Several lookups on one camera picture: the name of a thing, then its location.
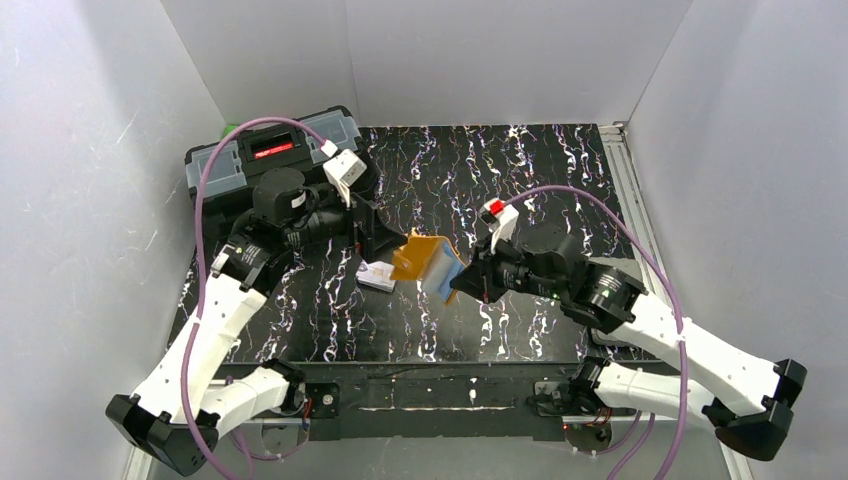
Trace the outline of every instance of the robotic arm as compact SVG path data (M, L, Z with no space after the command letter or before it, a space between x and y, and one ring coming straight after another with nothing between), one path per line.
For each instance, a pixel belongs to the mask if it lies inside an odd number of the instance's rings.
M406 237L383 225L373 203L350 191L366 165L350 150L323 165L328 183L307 185L291 168L267 171L253 189L253 209L233 227L206 283L203 321L197 309L174 343L131 395L115 395L106 416L133 445L183 476L206 462L186 424L180 368L192 327L199 324L187 377L189 404L214 449L233 428L272 408L295 411L306 401L303 373L269 360L226 387L209 384L242 328L265 304L293 261L293 249L347 235L366 262Z
M512 206L492 200L480 213L491 234L477 243L471 263L453 278L452 288L484 303L509 290L559 300L563 313L580 325L680 367L681 336L672 310L641 282L587 259L582 242L558 225L536 225L513 244L518 212ZM745 456L773 459L791 425L806 369L790 359L774 363L745 353L689 318L684 325L689 421L714 429L720 441ZM563 415L625 407L674 418L679 388L677 377L588 357L566 385L533 401L547 400Z

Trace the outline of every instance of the marble pattern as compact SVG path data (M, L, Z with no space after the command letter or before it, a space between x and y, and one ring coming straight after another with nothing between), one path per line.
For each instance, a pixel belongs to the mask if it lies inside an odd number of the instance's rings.
M467 256L485 225L479 207L535 186L583 188L620 211L595 125L507 125L363 129L383 172L378 205L384 221L453 240ZM583 239L584 254L633 258L603 212L567 195L547 194L518 205L518 234L542 222L562 222ZM266 306L254 316L230 362L290 361L579 361L587 352L640 359L631 349L596 350L588 335L550 301L509 293L482 305L459 295L444 306L414 283L391 294L354 281L358 257L340 242L303 249ZM389 261L390 252L384 253ZM188 272L172 339L196 294Z

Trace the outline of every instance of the white wall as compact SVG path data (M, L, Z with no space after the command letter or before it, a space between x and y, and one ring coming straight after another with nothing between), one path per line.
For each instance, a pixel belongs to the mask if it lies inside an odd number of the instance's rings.
M228 121L444 125L628 119L691 0L163 3Z
M687 314L809 377L757 478L842 478L848 5L695 0L630 124Z
M157 0L0 6L0 478L120 478L106 419L161 356L182 157L223 120Z

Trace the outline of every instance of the green object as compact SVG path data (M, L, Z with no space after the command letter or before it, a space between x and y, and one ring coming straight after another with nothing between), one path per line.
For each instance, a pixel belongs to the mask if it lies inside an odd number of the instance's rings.
M226 136L227 136L230 132L232 132L233 130L235 130L235 129L236 129L236 127L238 127L238 125L232 125L232 124L227 125L226 127L224 127L224 133L222 133L222 134L221 134L221 139L223 140L223 139L224 139L224 137L226 137Z

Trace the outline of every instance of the gray floor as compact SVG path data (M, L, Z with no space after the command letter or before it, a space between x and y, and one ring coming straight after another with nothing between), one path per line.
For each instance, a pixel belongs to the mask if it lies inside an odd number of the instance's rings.
M617 477L653 478L668 451L674 421L658 422L648 442ZM616 422L615 432L627 429L627 422ZM641 427L636 436L641 434ZM260 426L245 427L254 451L260 452ZM573 454L566 443L534 443L524 438L374 438L312 442L285 462L257 462L257 479L299 478L322 480L371 479L563 479L606 478L626 450L595 459ZM247 474L244 456L229 441L216 450L234 472ZM180 479L172 470L154 463L148 480ZM219 480L208 465L191 477ZM730 479L721 449L710 432L690 429L668 479Z

